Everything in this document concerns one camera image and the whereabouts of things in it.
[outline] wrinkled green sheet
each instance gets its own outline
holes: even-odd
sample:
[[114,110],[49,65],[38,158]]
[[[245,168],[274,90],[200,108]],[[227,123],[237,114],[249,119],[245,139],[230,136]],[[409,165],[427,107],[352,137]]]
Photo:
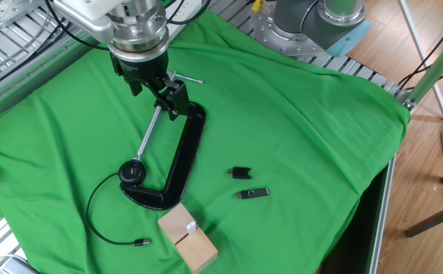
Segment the wrinkled green sheet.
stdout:
[[[409,112],[361,78],[281,56],[211,12],[169,48],[170,69],[206,109],[182,203],[218,248],[203,273],[314,273],[359,197],[397,151]],[[133,97],[108,52],[91,50],[0,117],[0,215],[44,273],[188,273],[158,227],[166,212],[127,199],[114,178],[92,204],[103,242],[84,225],[88,197],[135,155],[154,112]],[[184,124],[160,118],[145,186],[161,189]],[[252,180],[226,170],[251,167]],[[235,193],[268,187],[269,196]]]

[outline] wooden floor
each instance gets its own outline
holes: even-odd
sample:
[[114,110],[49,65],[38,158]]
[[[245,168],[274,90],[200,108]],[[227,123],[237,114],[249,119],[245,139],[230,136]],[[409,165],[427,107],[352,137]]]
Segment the wooden floor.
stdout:
[[[400,6],[397,0],[365,0],[365,4],[372,27],[350,56],[399,81],[420,61]],[[429,52],[443,35],[443,0],[409,0],[408,5]],[[439,86],[443,93],[443,80]],[[411,239],[403,235],[409,226],[443,209],[442,129],[441,111],[430,91],[413,114],[397,153],[380,274],[443,273],[443,224]]]

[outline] clamp swivel pad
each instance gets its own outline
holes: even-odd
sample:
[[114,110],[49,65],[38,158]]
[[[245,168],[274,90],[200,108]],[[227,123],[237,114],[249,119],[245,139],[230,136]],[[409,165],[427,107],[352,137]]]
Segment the clamp swivel pad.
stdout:
[[137,186],[144,182],[146,170],[144,164],[136,159],[122,164],[118,170],[118,177],[129,186]]

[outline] black usb drive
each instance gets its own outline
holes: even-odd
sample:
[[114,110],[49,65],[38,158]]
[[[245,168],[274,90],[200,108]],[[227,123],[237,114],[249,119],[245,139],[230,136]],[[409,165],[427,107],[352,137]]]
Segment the black usb drive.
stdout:
[[267,187],[256,189],[256,190],[243,190],[237,193],[237,198],[239,199],[249,199],[255,197],[261,197],[269,195],[269,190]]

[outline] wooden block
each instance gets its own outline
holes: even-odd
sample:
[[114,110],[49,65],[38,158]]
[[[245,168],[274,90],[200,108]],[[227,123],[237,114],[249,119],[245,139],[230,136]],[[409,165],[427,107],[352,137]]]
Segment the wooden block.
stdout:
[[200,273],[218,256],[218,251],[201,228],[176,245],[177,252],[194,273]]
[[192,221],[194,221],[194,218],[191,214],[183,204],[179,204],[160,218],[158,224],[171,242],[176,245],[181,239],[186,237],[186,226]]
[[196,222],[179,204],[159,219],[158,224],[194,273],[200,273],[218,256],[218,251],[201,228],[188,234],[187,225]]

